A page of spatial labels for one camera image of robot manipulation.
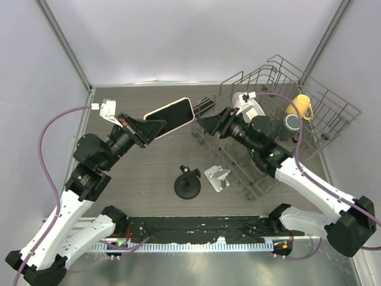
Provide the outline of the white cased smartphone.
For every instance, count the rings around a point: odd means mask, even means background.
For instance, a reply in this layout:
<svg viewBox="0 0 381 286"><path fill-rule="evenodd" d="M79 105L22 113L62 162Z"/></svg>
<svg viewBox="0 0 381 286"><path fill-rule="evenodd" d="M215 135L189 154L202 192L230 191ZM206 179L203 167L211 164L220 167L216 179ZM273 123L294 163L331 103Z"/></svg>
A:
<svg viewBox="0 0 381 286"><path fill-rule="evenodd" d="M156 139L166 136L195 120L195 113L189 98L183 97L154 111L146 113L144 120L165 120L166 125Z"/></svg>

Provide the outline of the black round phone stand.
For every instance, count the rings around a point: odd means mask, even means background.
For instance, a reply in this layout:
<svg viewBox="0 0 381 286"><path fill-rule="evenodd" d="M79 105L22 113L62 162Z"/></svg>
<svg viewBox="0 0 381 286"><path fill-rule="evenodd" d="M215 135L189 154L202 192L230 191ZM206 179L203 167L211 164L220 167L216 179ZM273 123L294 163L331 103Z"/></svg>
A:
<svg viewBox="0 0 381 286"><path fill-rule="evenodd" d="M182 174L174 182L174 191L184 200L195 198L201 191L201 172L199 169L190 170L184 165L180 166Z"/></svg>

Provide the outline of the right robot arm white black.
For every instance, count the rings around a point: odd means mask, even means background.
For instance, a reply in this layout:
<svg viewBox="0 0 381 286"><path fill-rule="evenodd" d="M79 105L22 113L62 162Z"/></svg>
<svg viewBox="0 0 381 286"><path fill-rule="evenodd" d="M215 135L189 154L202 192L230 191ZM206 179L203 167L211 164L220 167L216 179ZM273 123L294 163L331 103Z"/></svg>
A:
<svg viewBox="0 0 381 286"><path fill-rule="evenodd" d="M260 171L298 191L320 209L313 213L281 204L271 213L268 226L272 233L283 235L290 230L314 235L346 257L367 249L366 242L380 225L373 202L365 196L354 198L310 172L296 154L276 143L277 131L269 117L255 116L246 123L237 110L226 107L196 122L209 135L233 138L243 145Z"/></svg>

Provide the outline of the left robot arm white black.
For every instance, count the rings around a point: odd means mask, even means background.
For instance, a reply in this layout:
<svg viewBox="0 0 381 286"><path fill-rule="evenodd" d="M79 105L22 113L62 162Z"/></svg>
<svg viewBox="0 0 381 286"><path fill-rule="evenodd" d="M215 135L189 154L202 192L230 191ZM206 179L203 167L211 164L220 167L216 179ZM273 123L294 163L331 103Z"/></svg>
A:
<svg viewBox="0 0 381 286"><path fill-rule="evenodd" d="M165 120L137 120L123 113L115 120L108 141L92 133L79 139L73 154L78 164L58 196L56 208L28 245L8 253L5 261L29 285L58 285L90 246L110 235L119 238L126 233L127 215L107 206L90 226L68 237L110 182L107 173L111 168L134 145L149 145L166 125Z"/></svg>

